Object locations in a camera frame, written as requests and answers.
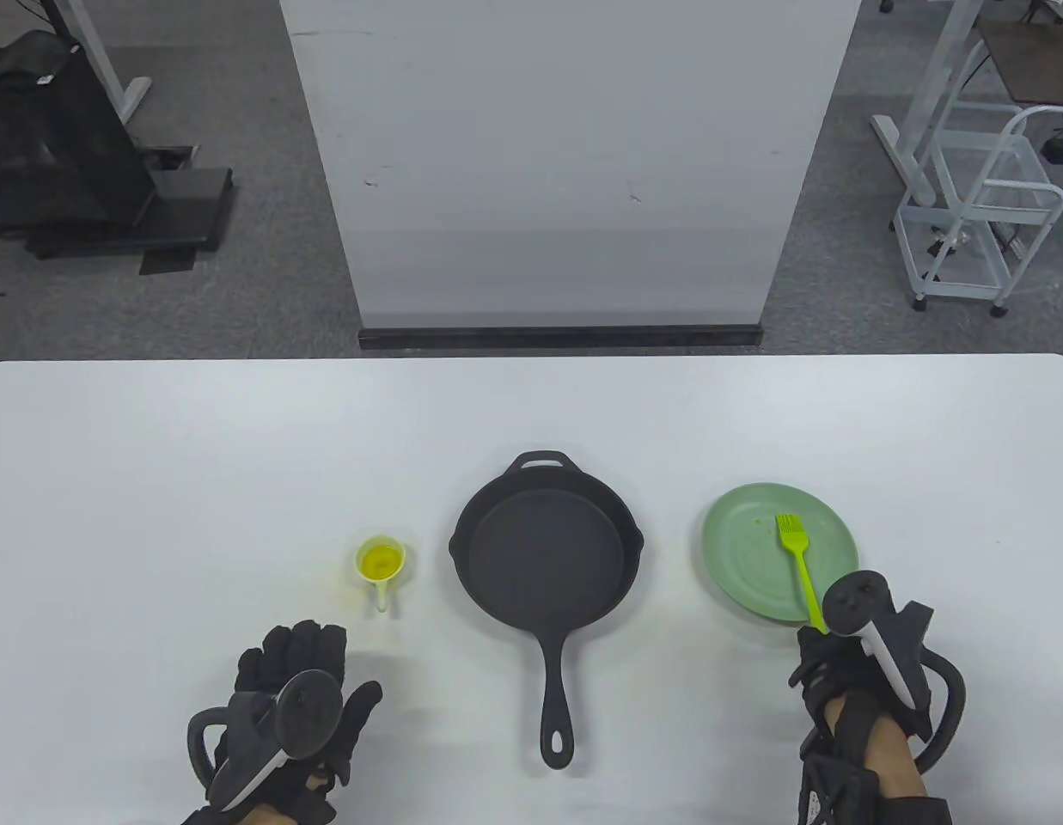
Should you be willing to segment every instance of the yellow oil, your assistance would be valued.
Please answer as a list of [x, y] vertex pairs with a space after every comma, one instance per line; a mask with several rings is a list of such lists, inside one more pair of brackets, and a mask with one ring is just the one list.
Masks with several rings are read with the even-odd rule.
[[359, 561], [359, 572], [365, 578], [382, 582], [396, 574], [398, 568], [401, 566], [401, 551], [388, 544], [377, 544], [362, 554], [362, 559]]

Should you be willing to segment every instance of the desk leg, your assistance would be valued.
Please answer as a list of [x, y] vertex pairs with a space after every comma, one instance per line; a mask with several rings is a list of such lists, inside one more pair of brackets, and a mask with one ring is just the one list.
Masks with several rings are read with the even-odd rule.
[[[948, 78], [962, 60], [967, 35], [975, 28], [975, 20], [982, 11], [983, 1], [955, 0], [947, 22], [944, 23], [944, 31], [940, 33], [940, 39], [935, 43], [928, 66], [921, 75], [921, 83], [916, 94], [913, 95], [913, 102], [909, 103], [909, 111], [905, 114], [900, 129], [889, 115], [872, 116], [872, 127], [878, 135], [878, 140], [890, 155], [891, 163], [906, 186], [911, 186], [912, 178], [916, 175], [917, 149], [931, 127], [932, 115], [940, 105], [940, 98], [947, 91]], [[921, 178], [917, 182], [915, 200], [925, 207], [935, 203], [935, 192], [932, 191], [927, 178]]]
[[87, 16], [87, 9], [84, 9], [83, 0], [56, 0], [61, 9], [61, 16], [69, 27], [69, 32], [80, 41], [87, 52], [88, 63], [96, 70], [96, 77], [100, 79], [111, 98], [111, 104], [119, 114], [119, 120], [125, 123], [130, 120], [134, 110], [137, 110], [141, 98], [150, 90], [150, 79], [135, 78], [129, 87], [123, 89], [119, 83], [119, 77], [115, 73], [115, 67], [111, 65], [107, 51], [103, 48], [100, 35], [91, 23], [91, 17]]

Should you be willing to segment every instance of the small measuring cup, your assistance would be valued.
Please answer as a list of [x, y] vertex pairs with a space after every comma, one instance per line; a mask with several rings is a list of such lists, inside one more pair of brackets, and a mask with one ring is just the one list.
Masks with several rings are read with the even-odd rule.
[[386, 612], [387, 590], [405, 567], [405, 545], [389, 536], [374, 536], [355, 553], [355, 569], [378, 594], [378, 612]]

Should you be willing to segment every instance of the skillet helper handle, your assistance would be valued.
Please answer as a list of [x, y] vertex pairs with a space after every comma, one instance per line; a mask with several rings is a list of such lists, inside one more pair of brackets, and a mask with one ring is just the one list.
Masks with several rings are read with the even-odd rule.
[[508, 467], [508, 470], [505, 471], [505, 475], [518, 473], [523, 468], [526, 468], [528, 464], [534, 462], [534, 460], [553, 460], [555, 464], [561, 465], [566, 470], [580, 472], [580, 468], [573, 464], [573, 459], [561, 451], [530, 451], [520, 453], [511, 464], [511, 467]]
[[209, 784], [214, 779], [214, 767], [206, 755], [206, 728], [214, 725], [224, 726], [229, 719], [227, 712], [224, 707], [208, 707], [192, 715], [188, 723], [188, 758], [196, 777], [204, 789], [209, 789]]
[[562, 684], [562, 644], [542, 641], [541, 645], [546, 662], [546, 689], [542, 697], [539, 751], [546, 765], [558, 771], [573, 761], [573, 720]]

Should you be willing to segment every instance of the gloved hand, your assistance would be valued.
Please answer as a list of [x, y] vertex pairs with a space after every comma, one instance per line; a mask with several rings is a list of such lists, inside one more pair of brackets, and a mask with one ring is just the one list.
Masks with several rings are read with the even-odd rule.
[[826, 705], [858, 690], [872, 695], [906, 736], [918, 736], [924, 742], [931, 738], [928, 708], [912, 710], [897, 697], [876, 658], [863, 652], [859, 638], [826, 635], [813, 627], [803, 627], [798, 629], [798, 650], [802, 664], [791, 674], [789, 684], [792, 688], [802, 684], [806, 709], [823, 735], [829, 735]]
[[[301, 621], [293, 629], [275, 627], [264, 638], [263, 649], [241, 653], [237, 661], [237, 691], [277, 693], [292, 676], [303, 671], [325, 671], [343, 685], [343, 650], [348, 634], [338, 625]], [[185, 825], [227, 825], [239, 822], [257, 805], [270, 805], [276, 812], [301, 825], [324, 825], [335, 815], [325, 797], [336, 780], [347, 786], [351, 777], [352, 753], [371, 710], [383, 698], [378, 683], [359, 685], [343, 704], [339, 726], [327, 745], [314, 757], [292, 760], [272, 771], [237, 809], [218, 813], [197, 810]], [[214, 770], [225, 761], [227, 738], [223, 734], [214, 750]]]

